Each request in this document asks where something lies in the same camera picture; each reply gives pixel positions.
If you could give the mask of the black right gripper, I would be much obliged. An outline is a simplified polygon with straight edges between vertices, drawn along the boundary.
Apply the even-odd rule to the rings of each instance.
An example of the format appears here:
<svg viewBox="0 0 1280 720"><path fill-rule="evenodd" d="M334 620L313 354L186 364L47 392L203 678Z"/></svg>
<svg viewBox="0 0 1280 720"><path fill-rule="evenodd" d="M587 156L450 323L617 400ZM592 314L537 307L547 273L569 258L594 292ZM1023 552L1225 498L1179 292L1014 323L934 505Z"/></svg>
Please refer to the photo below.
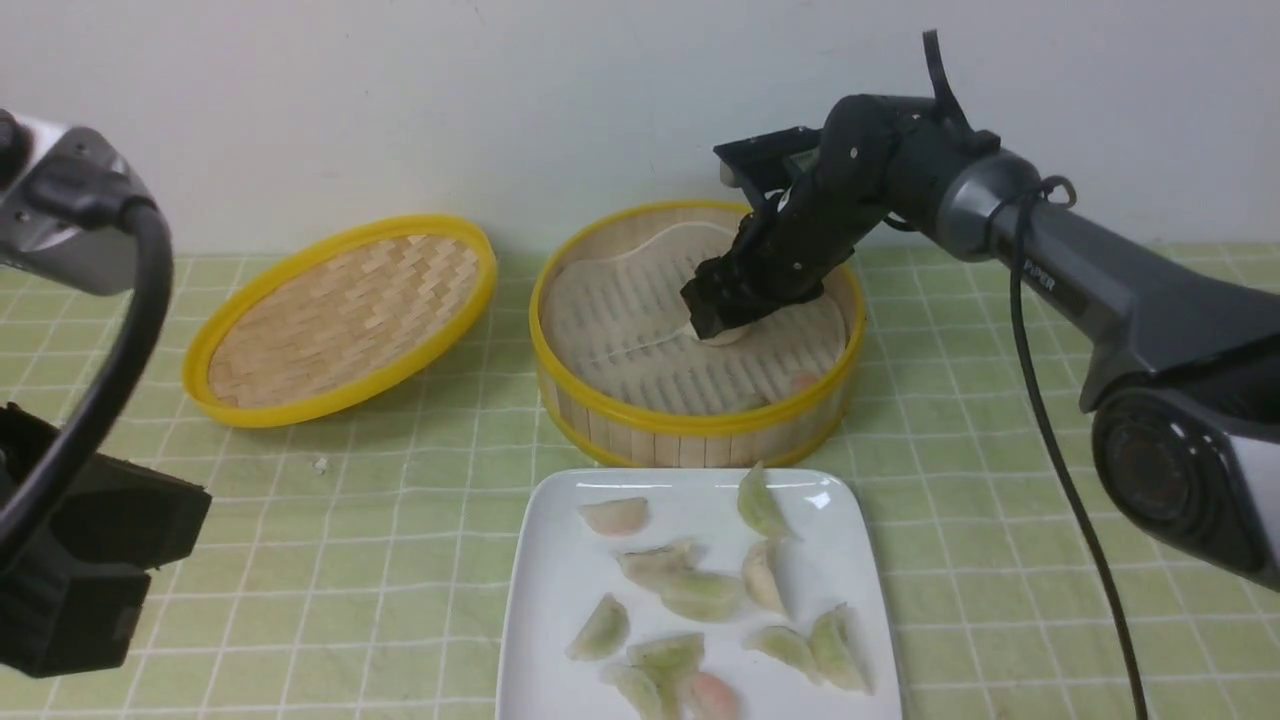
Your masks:
<svg viewBox="0 0 1280 720"><path fill-rule="evenodd" d="M864 169L859 150L818 152L812 168L771 196L742 192L753 206L730 250L700 263L680 292L701 337L817 300L827 275L881 223L876 173Z"/></svg>

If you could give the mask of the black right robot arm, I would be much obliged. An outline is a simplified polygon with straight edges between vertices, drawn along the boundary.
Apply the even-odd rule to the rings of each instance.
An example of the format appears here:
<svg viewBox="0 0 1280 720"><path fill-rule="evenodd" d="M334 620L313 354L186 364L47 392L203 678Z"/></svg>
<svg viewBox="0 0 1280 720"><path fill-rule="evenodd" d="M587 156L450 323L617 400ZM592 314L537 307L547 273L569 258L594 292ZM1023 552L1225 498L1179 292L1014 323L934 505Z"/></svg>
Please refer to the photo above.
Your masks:
<svg viewBox="0 0 1280 720"><path fill-rule="evenodd" d="M1193 272L1050 201L1036 167L928 97L852 95L819 129L716 147L751 204L681 296L703 340L806 304L890 217L996 260L1091 342L1079 407L1143 532L1277 588L1277 296Z"/></svg>

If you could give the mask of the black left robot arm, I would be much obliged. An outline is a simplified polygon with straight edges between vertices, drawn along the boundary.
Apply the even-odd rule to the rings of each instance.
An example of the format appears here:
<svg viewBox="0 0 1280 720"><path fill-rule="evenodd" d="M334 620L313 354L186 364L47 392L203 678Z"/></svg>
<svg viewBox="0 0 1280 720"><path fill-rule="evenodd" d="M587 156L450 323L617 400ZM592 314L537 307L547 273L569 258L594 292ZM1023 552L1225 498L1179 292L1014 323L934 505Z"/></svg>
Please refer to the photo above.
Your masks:
<svg viewBox="0 0 1280 720"><path fill-rule="evenodd" d="M32 678L119 667L155 569L187 559L202 487L96 454L1 580L1 661Z"/></svg>

